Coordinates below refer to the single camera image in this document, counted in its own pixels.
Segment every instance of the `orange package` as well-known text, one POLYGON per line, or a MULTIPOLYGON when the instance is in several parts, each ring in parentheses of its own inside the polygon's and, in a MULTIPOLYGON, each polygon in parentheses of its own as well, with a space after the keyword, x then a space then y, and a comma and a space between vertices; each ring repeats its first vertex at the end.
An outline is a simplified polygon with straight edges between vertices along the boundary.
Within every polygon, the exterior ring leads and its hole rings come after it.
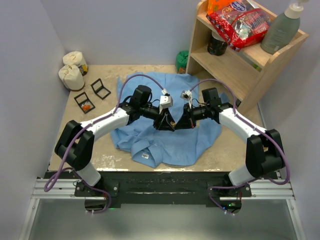
POLYGON ((234 1, 235 0, 209 0, 207 13, 210 15, 213 12, 228 6, 230 3, 234 1))

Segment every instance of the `white pump head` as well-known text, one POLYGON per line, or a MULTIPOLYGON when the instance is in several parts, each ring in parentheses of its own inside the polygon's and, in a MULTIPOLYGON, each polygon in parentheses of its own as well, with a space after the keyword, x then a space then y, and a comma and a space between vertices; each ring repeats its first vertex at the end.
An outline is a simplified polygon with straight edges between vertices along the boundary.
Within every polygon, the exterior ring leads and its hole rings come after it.
POLYGON ((302 3, 307 3, 309 0, 298 0, 298 2, 290 4, 290 6, 285 10, 284 14, 290 19, 298 19, 301 16, 304 6, 302 3))

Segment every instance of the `red snack bag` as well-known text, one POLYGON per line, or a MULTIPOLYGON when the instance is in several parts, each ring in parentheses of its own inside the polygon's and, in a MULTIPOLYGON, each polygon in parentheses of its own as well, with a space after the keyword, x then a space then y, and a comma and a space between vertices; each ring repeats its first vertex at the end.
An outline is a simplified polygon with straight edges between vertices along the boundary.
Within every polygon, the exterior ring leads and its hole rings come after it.
POLYGON ((235 51, 262 41, 273 20, 250 0, 237 0, 206 16, 235 51))

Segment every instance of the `blue fabric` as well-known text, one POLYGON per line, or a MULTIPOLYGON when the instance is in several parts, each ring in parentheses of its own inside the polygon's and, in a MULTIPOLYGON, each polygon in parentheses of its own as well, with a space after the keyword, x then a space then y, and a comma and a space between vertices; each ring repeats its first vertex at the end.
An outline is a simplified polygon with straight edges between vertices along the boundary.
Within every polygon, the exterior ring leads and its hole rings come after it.
MULTIPOLYGON (((189 90, 199 80, 189 74, 159 72, 146 74, 156 79, 172 96, 173 106, 169 110, 173 119, 178 122, 186 103, 185 100, 180 98, 181 92, 189 90)), ((159 86, 146 77, 137 76, 125 85, 121 101, 132 95, 138 85, 146 85, 152 89, 152 101, 160 99, 162 93, 159 86)), ((118 79, 117 95, 119 95, 121 86, 122 82, 118 79)), ((198 87, 192 91, 192 97, 199 99, 198 87)), ((223 102, 229 101, 224 93, 220 97, 223 102)), ((111 138, 114 146, 117 149, 130 152, 134 161, 155 168, 160 163, 179 166, 193 165, 202 153, 213 145, 220 134, 221 126, 211 119, 202 120, 199 127, 194 129, 181 129, 171 132, 155 130, 153 120, 142 116, 130 125, 112 131, 111 138)))

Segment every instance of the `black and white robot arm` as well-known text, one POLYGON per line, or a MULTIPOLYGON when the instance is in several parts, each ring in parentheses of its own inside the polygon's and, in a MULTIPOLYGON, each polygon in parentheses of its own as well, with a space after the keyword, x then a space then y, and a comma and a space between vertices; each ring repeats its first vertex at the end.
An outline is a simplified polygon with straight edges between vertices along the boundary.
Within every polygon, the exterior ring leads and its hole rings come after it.
POLYGON ((245 165, 226 176, 229 186, 247 183, 285 166, 275 146, 255 129, 266 133, 283 149, 280 134, 276 130, 266 130, 263 127, 257 126, 236 112, 255 126, 255 128, 249 127, 235 116, 231 104, 221 103, 216 88, 202 91, 205 104, 198 107, 193 107, 190 96, 182 93, 181 97, 188 100, 189 103, 184 105, 183 114, 177 123, 169 112, 169 107, 173 105, 171 96, 168 94, 161 96, 159 106, 155 107, 148 102, 150 95, 151 89, 149 87, 139 85, 131 96, 130 101, 122 102, 114 114, 112 113, 115 109, 89 121, 77 123, 72 120, 68 122, 54 149, 55 153, 62 158, 67 146, 75 135, 85 126, 91 124, 80 136, 78 142, 73 144, 67 154, 66 162, 90 186, 97 186, 101 175, 91 164, 90 160, 94 142, 105 134, 126 126, 141 116, 153 119, 154 128, 165 131, 195 128, 198 120, 210 118, 232 130, 246 143, 245 165), (95 123, 95 120, 110 114, 112 114, 110 117, 95 123))

